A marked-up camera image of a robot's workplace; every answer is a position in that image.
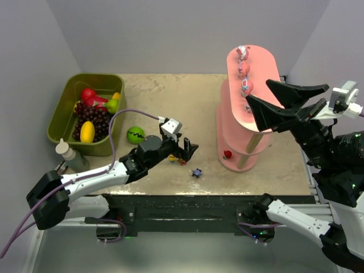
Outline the yellow minion figurine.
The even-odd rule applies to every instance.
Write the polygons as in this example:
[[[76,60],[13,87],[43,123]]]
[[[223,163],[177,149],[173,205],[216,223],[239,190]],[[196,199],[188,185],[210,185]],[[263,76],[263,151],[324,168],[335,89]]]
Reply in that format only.
[[[176,158],[175,158],[173,155],[170,155],[170,156],[168,157],[168,160],[169,160],[169,162],[170,162],[170,163],[174,163],[174,162],[175,162],[175,160],[176,160]]]

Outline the pink figurine with yellow hat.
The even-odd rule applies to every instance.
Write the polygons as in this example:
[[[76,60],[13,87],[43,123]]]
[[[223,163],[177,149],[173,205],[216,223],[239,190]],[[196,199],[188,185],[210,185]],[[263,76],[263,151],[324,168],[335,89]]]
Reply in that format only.
[[[251,107],[250,107],[250,105],[249,104],[245,104],[245,111],[247,112],[247,113],[249,113],[249,114],[252,114],[253,112],[252,112],[252,109],[251,109]]]

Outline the pink figurine with blue glasses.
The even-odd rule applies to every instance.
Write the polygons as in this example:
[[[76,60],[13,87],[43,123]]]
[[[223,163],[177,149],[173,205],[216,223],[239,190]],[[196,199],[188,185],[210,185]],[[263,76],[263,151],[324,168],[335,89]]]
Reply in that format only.
[[[241,84],[241,96],[244,98],[247,97],[249,94],[251,94],[253,89],[254,89],[253,82],[248,78],[244,78]]]

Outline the pink pig figurine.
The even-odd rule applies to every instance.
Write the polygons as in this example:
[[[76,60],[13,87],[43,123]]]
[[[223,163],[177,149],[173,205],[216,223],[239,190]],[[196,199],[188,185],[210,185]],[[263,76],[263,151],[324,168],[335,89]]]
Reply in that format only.
[[[248,76],[249,71],[250,65],[247,62],[243,61],[238,64],[238,77],[241,80],[244,80]]]

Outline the red white figurine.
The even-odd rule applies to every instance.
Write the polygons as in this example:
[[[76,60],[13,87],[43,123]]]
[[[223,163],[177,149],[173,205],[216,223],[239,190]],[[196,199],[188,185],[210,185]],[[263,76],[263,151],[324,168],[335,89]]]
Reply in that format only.
[[[240,45],[235,49],[237,53],[237,62],[242,63],[243,61],[246,61],[249,57],[249,50],[243,46]]]

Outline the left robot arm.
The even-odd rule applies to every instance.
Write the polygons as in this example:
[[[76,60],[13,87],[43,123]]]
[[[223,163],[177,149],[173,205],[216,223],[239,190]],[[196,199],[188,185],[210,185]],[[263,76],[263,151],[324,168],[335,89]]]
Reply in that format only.
[[[184,138],[184,146],[172,137],[147,136],[128,154],[104,167],[60,176],[45,173],[26,196],[37,228],[50,229],[66,218],[71,203],[90,193],[114,185],[124,185],[147,176],[148,171],[173,155],[188,162],[197,144]]]

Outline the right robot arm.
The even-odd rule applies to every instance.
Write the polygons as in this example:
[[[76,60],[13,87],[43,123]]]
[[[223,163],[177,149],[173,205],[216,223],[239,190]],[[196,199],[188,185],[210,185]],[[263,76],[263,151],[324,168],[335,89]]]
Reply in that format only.
[[[347,81],[331,90],[329,100],[307,105],[310,98],[329,90],[328,85],[298,86],[275,80],[266,85],[279,101],[275,106],[248,95],[260,131],[289,131],[308,158],[319,190],[337,214],[338,222],[321,221],[295,210],[276,197],[264,194],[247,209],[250,226],[266,221],[285,225],[315,242],[336,265],[363,271],[363,132],[334,136],[322,121],[363,116],[357,104],[358,89]]]

